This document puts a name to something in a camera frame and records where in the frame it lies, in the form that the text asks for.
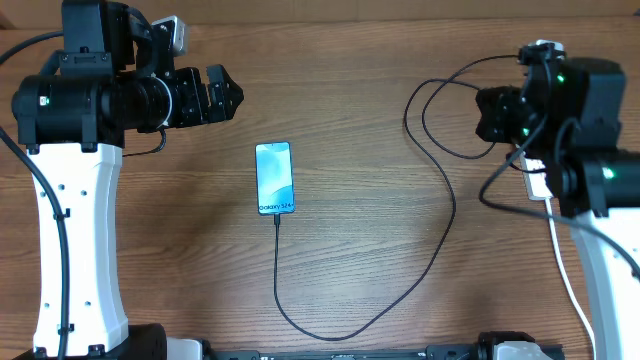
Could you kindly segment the Samsung Galaxy smartphone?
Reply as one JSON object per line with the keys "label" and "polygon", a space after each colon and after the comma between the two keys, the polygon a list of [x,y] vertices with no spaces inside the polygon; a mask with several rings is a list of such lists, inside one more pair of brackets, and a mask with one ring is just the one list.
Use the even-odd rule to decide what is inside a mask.
{"label": "Samsung Galaxy smartphone", "polygon": [[255,160],[258,213],[263,216],[293,213],[296,202],[290,143],[258,144]]}

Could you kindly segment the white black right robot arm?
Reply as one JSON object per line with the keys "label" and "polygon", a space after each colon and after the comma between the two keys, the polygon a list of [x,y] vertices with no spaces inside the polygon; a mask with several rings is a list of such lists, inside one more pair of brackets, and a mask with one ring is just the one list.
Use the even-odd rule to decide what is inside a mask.
{"label": "white black right robot arm", "polygon": [[477,135],[543,162],[588,292],[599,359],[639,356],[639,155],[619,148],[621,66],[534,60],[520,87],[480,90]]}

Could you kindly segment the white power strip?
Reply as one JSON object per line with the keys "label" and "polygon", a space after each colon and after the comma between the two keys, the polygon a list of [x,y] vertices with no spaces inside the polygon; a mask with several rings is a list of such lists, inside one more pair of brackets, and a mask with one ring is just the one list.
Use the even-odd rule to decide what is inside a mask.
{"label": "white power strip", "polygon": [[543,162],[521,155],[520,164],[523,170],[524,184],[528,198],[533,201],[551,199],[553,195],[547,187],[545,165]]}

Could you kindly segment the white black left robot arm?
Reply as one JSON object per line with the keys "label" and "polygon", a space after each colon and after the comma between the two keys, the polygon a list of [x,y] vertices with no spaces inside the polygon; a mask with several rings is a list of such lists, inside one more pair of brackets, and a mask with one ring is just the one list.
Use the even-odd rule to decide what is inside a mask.
{"label": "white black left robot arm", "polygon": [[29,359],[194,359],[205,340],[133,325],[117,270],[115,208],[125,134],[230,120],[242,89],[224,67],[177,68],[188,28],[119,2],[66,1],[64,41],[12,99],[6,145],[29,169],[39,212],[40,307]]}

